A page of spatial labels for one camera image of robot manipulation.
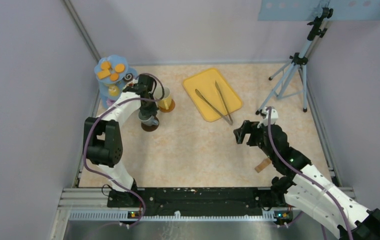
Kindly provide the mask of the chocolate swirl roll cake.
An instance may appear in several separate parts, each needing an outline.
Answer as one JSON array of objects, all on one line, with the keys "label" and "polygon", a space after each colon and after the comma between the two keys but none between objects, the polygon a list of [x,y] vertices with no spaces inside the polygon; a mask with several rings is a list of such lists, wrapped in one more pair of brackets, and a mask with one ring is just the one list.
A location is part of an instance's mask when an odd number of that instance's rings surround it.
[{"label": "chocolate swirl roll cake", "polygon": [[125,83],[129,83],[131,81],[134,80],[134,75],[132,73],[127,73],[123,78],[122,80],[125,82]]}]

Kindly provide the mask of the yellow handled cream mug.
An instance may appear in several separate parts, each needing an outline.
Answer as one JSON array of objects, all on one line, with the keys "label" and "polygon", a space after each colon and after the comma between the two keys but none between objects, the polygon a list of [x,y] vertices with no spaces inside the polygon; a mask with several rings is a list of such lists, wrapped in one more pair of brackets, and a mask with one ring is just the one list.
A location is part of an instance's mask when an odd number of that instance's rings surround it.
[{"label": "yellow handled cream mug", "polygon": [[161,111],[169,111],[172,109],[172,95],[168,87],[158,86],[154,91],[153,96],[158,100],[157,104]]}]

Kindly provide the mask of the round orange biscuit top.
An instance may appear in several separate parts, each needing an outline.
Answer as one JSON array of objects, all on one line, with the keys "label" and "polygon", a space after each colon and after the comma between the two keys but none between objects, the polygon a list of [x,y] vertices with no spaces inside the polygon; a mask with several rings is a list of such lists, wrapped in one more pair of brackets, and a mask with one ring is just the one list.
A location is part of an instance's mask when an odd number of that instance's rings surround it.
[{"label": "round orange biscuit top", "polygon": [[126,65],[123,63],[119,63],[114,67],[116,73],[122,73],[126,70]]}]

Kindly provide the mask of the round orange biscuit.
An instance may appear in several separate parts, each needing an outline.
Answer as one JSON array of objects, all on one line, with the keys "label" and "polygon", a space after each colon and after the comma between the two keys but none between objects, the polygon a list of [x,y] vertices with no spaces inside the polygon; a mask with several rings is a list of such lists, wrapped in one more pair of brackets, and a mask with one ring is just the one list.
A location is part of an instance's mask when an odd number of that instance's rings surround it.
[{"label": "round orange biscuit", "polygon": [[119,63],[114,67],[116,73],[122,73],[126,70],[126,65],[123,63]]},{"label": "round orange biscuit", "polygon": [[100,68],[102,70],[109,70],[111,69],[111,63],[109,61],[103,61],[101,64],[100,64]]},{"label": "round orange biscuit", "polygon": [[112,81],[112,82],[115,82],[117,80],[119,80],[119,74],[118,73],[112,73],[109,77],[109,79]]}]

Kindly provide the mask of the yellow cream puff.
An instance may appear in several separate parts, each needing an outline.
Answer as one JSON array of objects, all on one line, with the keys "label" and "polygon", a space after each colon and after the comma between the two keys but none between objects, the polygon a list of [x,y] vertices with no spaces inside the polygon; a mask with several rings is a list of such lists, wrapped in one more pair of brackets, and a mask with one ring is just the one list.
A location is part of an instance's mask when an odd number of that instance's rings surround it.
[{"label": "yellow cream puff", "polygon": [[111,97],[117,97],[117,96],[120,95],[120,93],[121,93],[121,90],[120,90],[120,88],[117,85],[111,84],[108,87],[108,94],[109,94],[109,96],[111,96]]}]

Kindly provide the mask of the light brown round coaster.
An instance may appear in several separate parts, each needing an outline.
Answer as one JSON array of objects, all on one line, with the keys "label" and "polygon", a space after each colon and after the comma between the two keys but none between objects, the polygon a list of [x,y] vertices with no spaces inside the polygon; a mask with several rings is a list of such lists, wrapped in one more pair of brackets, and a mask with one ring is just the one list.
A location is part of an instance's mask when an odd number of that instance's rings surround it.
[{"label": "light brown round coaster", "polygon": [[158,102],[159,110],[163,113],[169,113],[174,110],[176,104],[172,98],[162,99]]}]

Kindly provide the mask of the grey handled mug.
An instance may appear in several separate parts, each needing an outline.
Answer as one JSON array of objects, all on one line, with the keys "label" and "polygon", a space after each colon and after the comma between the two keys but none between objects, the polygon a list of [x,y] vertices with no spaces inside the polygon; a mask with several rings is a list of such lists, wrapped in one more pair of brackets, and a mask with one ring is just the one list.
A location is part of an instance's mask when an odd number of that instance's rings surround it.
[{"label": "grey handled mug", "polygon": [[158,127],[159,119],[156,115],[152,114],[143,114],[141,111],[138,113],[138,118],[141,122],[142,127]]}]

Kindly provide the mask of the square orange biscuit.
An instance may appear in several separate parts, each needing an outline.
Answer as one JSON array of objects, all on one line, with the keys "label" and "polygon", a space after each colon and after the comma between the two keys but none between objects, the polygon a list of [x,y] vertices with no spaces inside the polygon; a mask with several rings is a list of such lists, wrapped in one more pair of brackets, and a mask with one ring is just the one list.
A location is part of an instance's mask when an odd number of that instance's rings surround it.
[{"label": "square orange biscuit", "polygon": [[102,71],[99,71],[96,75],[101,80],[111,76],[111,72],[109,69],[103,69]]}]

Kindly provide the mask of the dark brown round coaster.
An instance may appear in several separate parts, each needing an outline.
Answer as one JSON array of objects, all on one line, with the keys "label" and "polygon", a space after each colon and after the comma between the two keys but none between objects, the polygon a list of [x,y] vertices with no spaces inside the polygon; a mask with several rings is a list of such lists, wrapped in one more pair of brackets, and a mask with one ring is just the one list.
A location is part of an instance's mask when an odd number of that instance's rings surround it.
[{"label": "dark brown round coaster", "polygon": [[153,131],[157,130],[158,127],[159,127],[159,125],[150,125],[150,126],[148,126],[146,124],[141,123],[141,128],[144,131],[146,131],[146,132],[153,132]]}]

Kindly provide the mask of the yellow serving tray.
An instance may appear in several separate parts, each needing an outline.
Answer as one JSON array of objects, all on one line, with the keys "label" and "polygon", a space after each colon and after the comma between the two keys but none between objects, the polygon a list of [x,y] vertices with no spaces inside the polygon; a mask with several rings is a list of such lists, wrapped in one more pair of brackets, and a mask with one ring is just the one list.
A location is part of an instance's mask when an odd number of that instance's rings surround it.
[{"label": "yellow serving tray", "polygon": [[239,95],[216,68],[209,68],[191,76],[185,79],[182,84],[199,113],[207,122],[214,122],[221,117],[197,96],[196,90],[223,115],[227,113],[224,104],[227,105],[230,113],[243,106]]}]

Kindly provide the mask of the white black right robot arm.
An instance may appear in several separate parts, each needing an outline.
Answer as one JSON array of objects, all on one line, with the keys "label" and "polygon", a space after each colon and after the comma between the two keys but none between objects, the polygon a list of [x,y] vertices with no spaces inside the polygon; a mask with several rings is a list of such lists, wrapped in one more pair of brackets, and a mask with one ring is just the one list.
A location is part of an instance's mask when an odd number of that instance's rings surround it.
[{"label": "white black right robot arm", "polygon": [[370,210],[329,181],[300,151],[290,146],[277,124],[245,120],[233,131],[238,144],[259,147],[282,174],[271,186],[277,206],[289,204],[323,225],[340,240],[380,240],[380,209]]}]

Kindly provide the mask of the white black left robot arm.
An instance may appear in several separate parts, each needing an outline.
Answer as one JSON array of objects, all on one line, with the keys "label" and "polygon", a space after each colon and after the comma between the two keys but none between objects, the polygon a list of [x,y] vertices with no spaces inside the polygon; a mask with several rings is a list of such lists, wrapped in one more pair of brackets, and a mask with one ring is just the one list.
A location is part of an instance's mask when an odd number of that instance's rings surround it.
[{"label": "white black left robot arm", "polygon": [[158,101],[165,90],[162,82],[150,73],[133,78],[126,85],[122,96],[97,117],[84,122],[82,161],[84,168],[106,178],[119,200],[127,207],[136,204],[141,197],[135,188],[135,180],[121,161],[123,143],[121,127],[138,111],[138,119],[149,130],[159,127]]}]

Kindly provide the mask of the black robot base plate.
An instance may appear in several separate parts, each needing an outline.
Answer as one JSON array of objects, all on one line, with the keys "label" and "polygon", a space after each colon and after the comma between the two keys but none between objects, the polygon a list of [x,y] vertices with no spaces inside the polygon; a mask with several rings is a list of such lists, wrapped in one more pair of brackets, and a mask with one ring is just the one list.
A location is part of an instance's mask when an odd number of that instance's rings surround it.
[{"label": "black robot base plate", "polygon": [[260,216],[273,208],[288,209],[282,194],[269,187],[146,187],[129,192],[112,190],[107,207],[145,210],[146,217]]}]

